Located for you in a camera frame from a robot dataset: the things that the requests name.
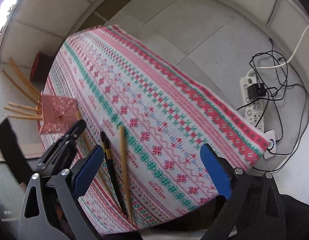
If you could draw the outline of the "black chopstick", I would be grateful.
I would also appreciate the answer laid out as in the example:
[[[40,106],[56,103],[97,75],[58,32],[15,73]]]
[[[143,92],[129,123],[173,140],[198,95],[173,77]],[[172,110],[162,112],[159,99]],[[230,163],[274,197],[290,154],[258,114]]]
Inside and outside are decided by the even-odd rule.
[[[118,180],[116,178],[116,172],[115,172],[115,168],[114,168],[114,164],[113,164],[113,157],[112,157],[112,152],[110,149],[110,141],[107,138],[105,132],[100,132],[100,137],[101,137],[101,142],[103,144],[103,149],[105,151],[106,154],[106,163],[107,163],[107,167],[108,167],[108,172],[110,175],[110,179],[113,185],[113,189],[115,192],[115,195],[117,197],[117,200],[119,202],[120,205],[120,209],[122,211],[122,213],[126,216],[126,218],[128,218],[127,215],[127,210],[119,189],[119,184],[118,184]]]

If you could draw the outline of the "pink perforated utensil holder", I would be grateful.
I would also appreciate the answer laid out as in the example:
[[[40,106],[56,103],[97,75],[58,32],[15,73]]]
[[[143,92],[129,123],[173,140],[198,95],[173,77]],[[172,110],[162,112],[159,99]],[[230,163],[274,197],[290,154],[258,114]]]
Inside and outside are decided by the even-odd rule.
[[[43,94],[41,107],[43,119],[38,123],[39,135],[64,134],[76,122],[76,99]]]

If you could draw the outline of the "wooden chopstick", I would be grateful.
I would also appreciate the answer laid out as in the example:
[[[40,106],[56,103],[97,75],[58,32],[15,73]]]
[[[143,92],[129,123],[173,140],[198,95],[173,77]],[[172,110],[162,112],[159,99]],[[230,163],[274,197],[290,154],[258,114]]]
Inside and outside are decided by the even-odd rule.
[[[13,102],[9,102],[8,105],[9,105],[9,106],[12,106],[12,107],[17,107],[17,108],[21,108],[21,109],[33,111],[33,112],[39,112],[39,111],[41,111],[41,108],[39,108],[38,106],[36,106],[36,107],[30,107],[30,106],[20,105],[20,104],[13,103]]]
[[[5,70],[2,70],[2,73],[4,74],[4,76],[14,85],[14,87],[16,87],[16,89],[18,89],[27,99],[29,99],[32,103],[34,103],[35,105],[37,104],[38,100],[35,99],[33,96],[31,96],[29,93],[27,93],[24,89],[22,89],[22,87],[20,87],[20,85],[18,85],[13,79],[12,77],[9,76],[9,74],[7,74],[7,72],[5,72]]]
[[[14,115],[14,114],[5,114],[4,116],[15,119],[25,119],[25,120],[43,120],[41,116],[30,116],[30,115]]]
[[[128,179],[128,164],[127,164],[127,143],[125,136],[125,127],[119,126],[119,137],[120,137],[120,157],[121,157],[121,168],[122,168],[122,182],[125,190],[125,199],[127,205],[127,213],[130,224],[133,226],[132,207],[130,201],[129,191],[129,179]]]
[[[23,72],[19,69],[14,59],[9,58],[9,65],[12,67],[15,74],[22,81],[23,85],[38,99],[41,100],[40,91],[24,76]]]
[[[4,109],[7,110],[7,111],[11,111],[13,113],[21,114],[21,115],[34,116],[34,117],[42,117],[40,114],[35,114],[35,113],[26,112],[26,111],[21,111],[21,110],[17,110],[17,109],[6,107],[6,106],[4,107]]]

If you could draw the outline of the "white kitchen cabinets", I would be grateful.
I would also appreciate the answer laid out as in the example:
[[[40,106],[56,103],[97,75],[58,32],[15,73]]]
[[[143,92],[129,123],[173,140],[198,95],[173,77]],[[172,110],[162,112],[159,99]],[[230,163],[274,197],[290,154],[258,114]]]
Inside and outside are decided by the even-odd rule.
[[[180,69],[206,73],[247,69],[268,47],[260,28],[295,50],[293,65],[309,76],[308,18],[297,0],[19,0],[0,37],[0,63],[30,68],[78,30],[113,24]]]

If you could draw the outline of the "white power strip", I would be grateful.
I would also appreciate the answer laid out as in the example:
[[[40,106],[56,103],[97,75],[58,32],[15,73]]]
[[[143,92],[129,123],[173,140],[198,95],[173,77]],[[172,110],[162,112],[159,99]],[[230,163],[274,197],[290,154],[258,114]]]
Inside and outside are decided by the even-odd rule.
[[[264,153],[264,159],[270,159],[276,153],[276,137],[274,130],[265,130],[264,119],[261,114],[264,113],[264,106],[262,100],[253,102],[255,99],[250,99],[248,96],[248,87],[253,84],[257,84],[256,77],[246,76],[240,79],[240,90],[242,100],[244,104],[244,117],[246,120],[263,132],[266,137],[270,140],[270,144]]]

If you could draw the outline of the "black power adapter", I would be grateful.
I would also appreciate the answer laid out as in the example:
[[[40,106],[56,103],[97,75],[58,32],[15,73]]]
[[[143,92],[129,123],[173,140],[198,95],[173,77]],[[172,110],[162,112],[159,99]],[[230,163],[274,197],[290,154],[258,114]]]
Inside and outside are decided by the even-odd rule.
[[[256,99],[266,96],[266,88],[264,83],[253,83],[247,88],[248,97]]]

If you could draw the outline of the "red rimmed trash bin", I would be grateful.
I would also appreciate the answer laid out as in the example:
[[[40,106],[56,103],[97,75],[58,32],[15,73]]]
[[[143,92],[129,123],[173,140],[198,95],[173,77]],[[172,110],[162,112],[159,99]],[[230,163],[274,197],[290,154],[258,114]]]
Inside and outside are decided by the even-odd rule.
[[[53,62],[54,57],[38,52],[32,65],[30,81],[46,82]]]

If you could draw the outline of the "patterned tablecloth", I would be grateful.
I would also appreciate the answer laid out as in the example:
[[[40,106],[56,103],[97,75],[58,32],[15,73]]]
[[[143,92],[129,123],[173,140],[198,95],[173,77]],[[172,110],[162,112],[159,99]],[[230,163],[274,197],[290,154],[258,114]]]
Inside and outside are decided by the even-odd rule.
[[[156,226],[217,197],[200,158],[204,144],[245,171],[269,145],[259,129],[210,89],[115,25],[69,36],[44,94],[76,99],[90,143],[100,143],[101,132],[109,138],[118,180],[119,127],[125,128],[133,221],[110,196],[106,165],[78,200],[101,235]]]

